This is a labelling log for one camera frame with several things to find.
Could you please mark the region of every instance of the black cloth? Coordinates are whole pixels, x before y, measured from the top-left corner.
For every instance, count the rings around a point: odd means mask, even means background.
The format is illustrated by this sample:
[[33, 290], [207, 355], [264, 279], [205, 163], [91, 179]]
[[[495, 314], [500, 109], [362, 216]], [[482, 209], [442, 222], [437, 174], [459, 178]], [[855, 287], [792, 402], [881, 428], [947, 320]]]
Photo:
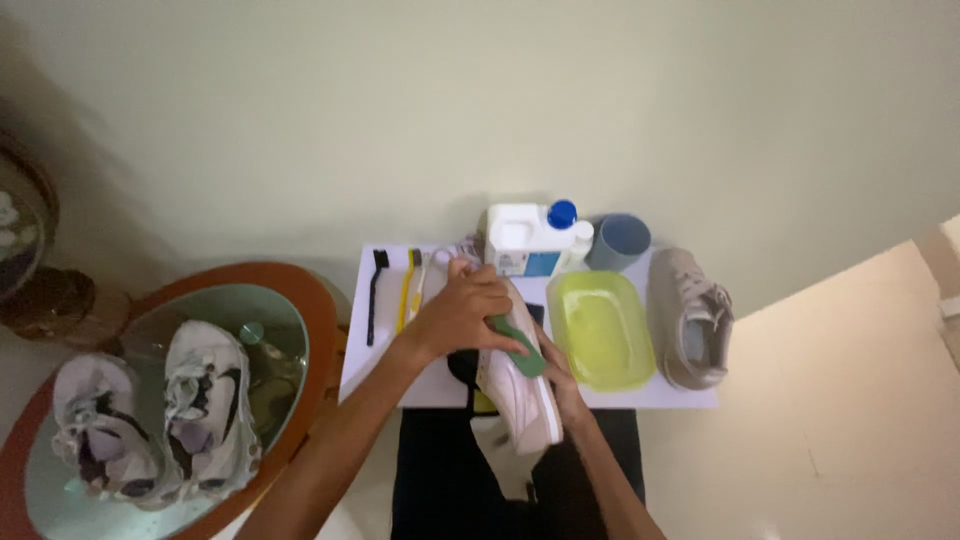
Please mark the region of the black cloth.
[[[598, 409], [593, 415], [645, 502], [635, 412]], [[537, 501], [507, 501], [473, 437], [471, 417], [467, 409], [403, 411], [393, 540], [607, 538], [587, 472], [568, 436], [533, 470]]]

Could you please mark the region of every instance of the blue bottle cap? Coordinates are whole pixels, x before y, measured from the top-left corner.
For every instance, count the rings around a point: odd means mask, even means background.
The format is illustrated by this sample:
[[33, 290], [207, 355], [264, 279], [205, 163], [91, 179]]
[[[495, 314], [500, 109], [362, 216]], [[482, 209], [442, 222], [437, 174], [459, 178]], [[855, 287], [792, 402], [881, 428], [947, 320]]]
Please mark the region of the blue bottle cap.
[[554, 229], [569, 229], [577, 222], [577, 207], [566, 199], [561, 199], [550, 206], [546, 213], [546, 222]]

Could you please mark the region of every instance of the hand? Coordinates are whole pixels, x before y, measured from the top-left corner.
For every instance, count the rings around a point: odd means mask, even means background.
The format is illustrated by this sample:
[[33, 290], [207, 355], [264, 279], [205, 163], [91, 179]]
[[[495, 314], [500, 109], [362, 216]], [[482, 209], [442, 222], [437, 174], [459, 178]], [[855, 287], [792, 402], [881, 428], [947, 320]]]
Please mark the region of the hand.
[[446, 285], [397, 337], [409, 339], [429, 363], [460, 349], [500, 349], [521, 353], [519, 342], [492, 331], [486, 317], [509, 313], [514, 303], [491, 265], [475, 272], [470, 263], [454, 258], [447, 267]]
[[577, 386], [577, 380], [570, 373], [570, 363], [566, 355], [561, 351], [540, 325], [537, 327], [537, 340], [540, 343], [540, 353], [546, 360], [546, 369], [543, 374], [550, 382], [553, 382], [553, 397], [557, 400], [557, 409], [560, 410], [560, 417], [564, 424], [573, 427], [592, 416], [583, 396], [580, 395], [580, 387]]

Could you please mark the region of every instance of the green brush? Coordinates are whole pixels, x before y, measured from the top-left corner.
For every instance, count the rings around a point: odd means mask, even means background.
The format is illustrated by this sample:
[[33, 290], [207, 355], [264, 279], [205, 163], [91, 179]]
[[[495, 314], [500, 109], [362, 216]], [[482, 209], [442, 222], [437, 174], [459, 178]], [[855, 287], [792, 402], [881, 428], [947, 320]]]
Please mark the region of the green brush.
[[507, 356], [514, 361], [516, 369], [520, 370], [523, 377], [532, 379], [543, 375], [543, 370], [546, 369], [546, 360], [543, 359], [543, 356], [537, 351], [534, 344], [530, 343], [527, 335], [510, 326], [510, 323], [507, 322], [506, 315], [494, 315], [490, 317], [490, 322], [493, 323], [493, 329], [497, 333], [515, 339], [527, 348], [527, 356], [521, 355], [520, 353], [507, 353]]

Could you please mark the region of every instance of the sneaker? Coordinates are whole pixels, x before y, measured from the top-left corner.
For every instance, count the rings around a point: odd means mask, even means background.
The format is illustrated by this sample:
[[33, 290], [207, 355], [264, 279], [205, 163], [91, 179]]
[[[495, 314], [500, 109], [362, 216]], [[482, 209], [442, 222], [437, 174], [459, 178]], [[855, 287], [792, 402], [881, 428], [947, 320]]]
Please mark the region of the sneaker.
[[703, 390], [727, 375], [733, 311], [727, 289], [704, 277], [680, 248], [654, 253], [647, 288], [657, 368], [675, 386]]
[[250, 365], [227, 331], [187, 321], [166, 361], [164, 496], [225, 499], [247, 485], [260, 461], [247, 390]]
[[[534, 320], [516, 287], [509, 279], [504, 282], [514, 302], [507, 320], [526, 334], [539, 352]], [[527, 379], [506, 353], [484, 349], [477, 362], [477, 385], [500, 411], [517, 454], [537, 452], [563, 440], [564, 429], [553, 390], [543, 376]]]
[[120, 358], [67, 361], [54, 383], [54, 453], [77, 467], [87, 494], [137, 503], [156, 484], [150, 437], [134, 418], [135, 377]]

